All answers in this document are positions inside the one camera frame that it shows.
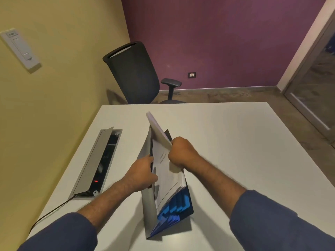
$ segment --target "glass door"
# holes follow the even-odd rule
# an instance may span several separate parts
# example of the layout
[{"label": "glass door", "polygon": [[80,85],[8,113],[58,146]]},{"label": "glass door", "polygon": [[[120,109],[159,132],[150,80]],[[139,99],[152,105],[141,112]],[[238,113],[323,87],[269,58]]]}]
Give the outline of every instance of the glass door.
[{"label": "glass door", "polygon": [[284,95],[331,143],[335,141],[335,20],[325,27]]}]

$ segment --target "blue shirt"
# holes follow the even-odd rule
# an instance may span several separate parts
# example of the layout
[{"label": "blue shirt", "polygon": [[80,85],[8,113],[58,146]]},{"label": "blue shirt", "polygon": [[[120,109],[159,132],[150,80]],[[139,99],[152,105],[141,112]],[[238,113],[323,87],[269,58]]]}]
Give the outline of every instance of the blue shirt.
[{"label": "blue shirt", "polygon": [[[254,190],[241,195],[229,224],[245,251],[335,250],[335,238]],[[73,212],[29,238],[18,251],[92,251],[97,244],[94,226],[84,216]]]}]

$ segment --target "person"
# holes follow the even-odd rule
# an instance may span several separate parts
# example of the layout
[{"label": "person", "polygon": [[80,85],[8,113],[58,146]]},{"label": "person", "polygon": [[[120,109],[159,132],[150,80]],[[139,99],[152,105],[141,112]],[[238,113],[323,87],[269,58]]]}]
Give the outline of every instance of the person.
[{"label": "person", "polygon": [[[247,190],[201,157],[181,137],[172,141],[169,159],[193,173],[230,218],[230,228],[246,251],[335,250],[335,238],[255,190]],[[133,192],[158,180],[153,157],[136,160],[125,176],[77,212],[68,213],[29,238],[19,251],[94,250],[97,234]]]}]

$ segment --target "office chair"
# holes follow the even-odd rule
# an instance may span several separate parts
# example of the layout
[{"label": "office chair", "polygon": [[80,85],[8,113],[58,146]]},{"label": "office chair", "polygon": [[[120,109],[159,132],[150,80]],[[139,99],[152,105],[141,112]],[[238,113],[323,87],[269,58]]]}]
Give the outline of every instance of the office chair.
[{"label": "office chair", "polygon": [[[128,104],[150,104],[157,96],[159,80],[142,42],[125,44],[106,54],[103,61],[113,73]],[[161,83],[169,86],[169,95],[160,104],[186,103],[172,99],[174,88],[180,87],[182,82],[164,78]]]}]

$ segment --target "person's left hand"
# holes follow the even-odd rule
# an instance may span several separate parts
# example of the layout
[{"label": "person's left hand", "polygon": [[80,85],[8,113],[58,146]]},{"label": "person's left hand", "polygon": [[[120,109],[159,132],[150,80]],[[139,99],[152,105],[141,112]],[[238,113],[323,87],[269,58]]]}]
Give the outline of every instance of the person's left hand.
[{"label": "person's left hand", "polygon": [[150,170],[150,164],[153,162],[153,157],[149,155],[136,160],[122,180],[126,181],[133,187],[134,192],[141,191],[158,180],[158,176]]}]

